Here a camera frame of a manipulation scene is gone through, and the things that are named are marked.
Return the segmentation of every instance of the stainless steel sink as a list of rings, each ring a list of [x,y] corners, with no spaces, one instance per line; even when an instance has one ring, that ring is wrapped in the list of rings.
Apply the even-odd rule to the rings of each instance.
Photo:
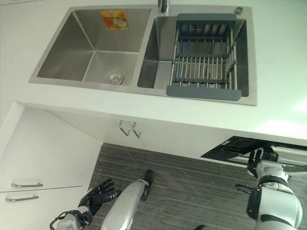
[[[207,64],[199,61],[201,56],[197,56],[198,63],[187,61],[179,54],[182,47],[176,50],[174,59],[178,15],[233,14],[235,9],[233,6],[171,5],[167,14],[161,14],[156,5],[72,7],[51,39],[30,82],[168,97],[167,87],[179,85],[178,73],[184,73],[185,68],[206,72],[211,71],[212,66],[223,69],[226,65],[225,60],[221,62],[220,59],[214,60],[213,65],[211,62]],[[125,11],[128,29],[106,29],[101,11],[117,10]],[[238,101],[193,99],[257,104],[251,8],[243,7],[236,17],[239,22],[239,26],[234,27],[238,44],[237,87],[242,91],[242,97]],[[204,54],[210,60],[208,55],[214,49],[209,43]],[[226,46],[221,47],[220,50],[225,51]],[[226,77],[222,83],[225,82],[229,84]],[[205,85],[205,82],[199,83],[200,88]],[[216,85],[216,88],[225,88],[220,82],[210,82],[208,88]]]
[[[176,17],[155,17],[138,87],[165,90],[169,84],[176,36]]]
[[[101,11],[69,14],[38,77],[130,84],[150,9],[126,9],[129,29],[123,30],[106,29]]]

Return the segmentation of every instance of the white cabinet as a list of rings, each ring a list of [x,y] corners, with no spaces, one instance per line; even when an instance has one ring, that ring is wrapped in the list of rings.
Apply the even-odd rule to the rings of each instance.
[[[89,116],[75,113],[50,111],[55,116],[67,123],[77,127],[93,138],[101,142],[128,146],[133,148],[144,148],[142,140],[137,138],[132,131],[133,120],[128,117],[100,114],[100,116]]]
[[[178,156],[200,159],[200,156],[223,143],[238,131],[203,127],[183,123],[173,123],[160,120],[123,117],[118,115],[99,114],[97,116],[81,115],[67,112],[51,111],[66,122],[78,127],[98,140],[122,146],[158,151]],[[119,129],[119,121],[124,122],[124,130]],[[133,132],[140,134],[137,138]]]
[[[233,130],[149,119],[138,119],[136,126],[147,150],[195,159],[235,134]]]
[[[0,229],[50,230],[50,222],[61,212],[77,209],[84,193],[84,187],[0,193]]]
[[[100,141],[51,113],[26,108],[0,160],[0,192],[87,188],[100,148]]]

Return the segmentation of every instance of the white countertop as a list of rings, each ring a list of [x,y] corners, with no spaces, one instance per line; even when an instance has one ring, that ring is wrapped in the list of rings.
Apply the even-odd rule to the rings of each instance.
[[[242,5],[241,0],[189,3]],[[253,10],[257,106],[28,82],[69,7],[108,4],[144,4],[144,1],[43,0],[0,6],[1,125],[13,103],[18,101],[41,108],[259,132],[301,139],[300,143],[307,145],[307,1],[244,1],[244,6]],[[186,4],[186,1],[172,0],[171,4]]]

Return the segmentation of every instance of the dish drying rack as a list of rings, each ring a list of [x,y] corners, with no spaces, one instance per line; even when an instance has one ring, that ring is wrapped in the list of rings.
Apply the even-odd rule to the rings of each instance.
[[[169,96],[237,101],[235,14],[179,14]]]

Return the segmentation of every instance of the drawer handle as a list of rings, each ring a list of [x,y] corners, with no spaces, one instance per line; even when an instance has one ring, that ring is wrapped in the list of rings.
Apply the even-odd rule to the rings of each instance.
[[[12,183],[11,186],[17,187],[17,188],[28,188],[28,187],[42,187],[43,184],[37,183],[37,184],[14,184]]]
[[[39,199],[39,196],[33,195],[32,197],[19,198],[19,199],[5,198],[6,201],[10,201],[10,202],[17,202],[17,201],[23,201],[23,200],[34,200],[34,199]]]
[[[132,130],[133,130],[134,134],[136,135],[136,137],[140,138],[141,132],[135,131],[135,126],[136,126],[136,122],[133,122]]]
[[[120,129],[126,136],[129,136],[129,134],[130,134],[130,129],[128,129],[127,132],[123,129],[123,120],[120,120],[119,129]]]

